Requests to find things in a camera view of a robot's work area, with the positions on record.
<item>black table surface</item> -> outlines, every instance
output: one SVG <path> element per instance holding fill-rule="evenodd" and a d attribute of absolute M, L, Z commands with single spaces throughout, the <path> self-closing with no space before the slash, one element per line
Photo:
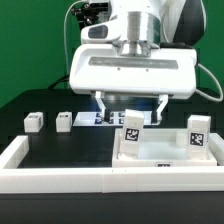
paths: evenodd
<path fill-rule="evenodd" d="M 155 99 L 127 99 L 105 104 L 114 111 L 155 110 Z M 29 134 L 30 151 L 19 168 L 111 167 L 115 129 L 72 127 L 56 133 L 59 112 L 99 111 L 94 98 L 71 90 L 30 90 L 0 109 L 0 152 L 24 135 L 30 112 L 44 113 L 44 127 Z M 186 128 L 191 114 L 212 117 L 211 132 L 224 137 L 224 103 L 198 95 L 170 100 L 163 121 L 153 128 Z M 224 223 L 224 192 L 142 192 L 112 194 L 0 195 L 0 223 Z"/>

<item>robot cable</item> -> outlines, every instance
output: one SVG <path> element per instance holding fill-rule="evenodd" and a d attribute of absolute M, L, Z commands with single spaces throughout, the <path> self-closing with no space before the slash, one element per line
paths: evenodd
<path fill-rule="evenodd" d="M 81 0 L 81 1 L 77 1 L 74 2 L 68 9 L 67 13 L 65 14 L 65 19 L 64 19 L 64 49 L 65 49 L 65 59 L 66 59 L 66 70 L 67 70 L 67 74 L 70 73 L 70 65 L 69 65 L 69 59 L 68 59 L 68 46 L 67 46 L 67 20 L 68 20 L 68 15 L 71 11 L 71 9 L 79 4 L 79 3 L 85 3 L 88 2 L 87 0 Z"/>
<path fill-rule="evenodd" d="M 215 98 L 215 97 L 212 97 L 202 91 L 200 91 L 199 89 L 196 89 L 195 92 L 198 93 L 199 95 L 205 97 L 206 99 L 208 100 L 211 100 L 211 101 L 214 101 L 214 102 L 221 102 L 223 100 L 223 91 L 222 91 L 222 87 L 220 86 L 218 80 L 216 79 L 216 77 L 213 75 L 213 73 L 211 71 L 209 71 L 205 66 L 203 66 L 202 64 L 199 64 L 198 63 L 198 67 L 200 69 L 202 69 L 209 77 L 212 78 L 212 80 L 215 82 L 218 90 L 219 90 L 219 94 L 220 94 L 220 97 L 219 98 Z"/>

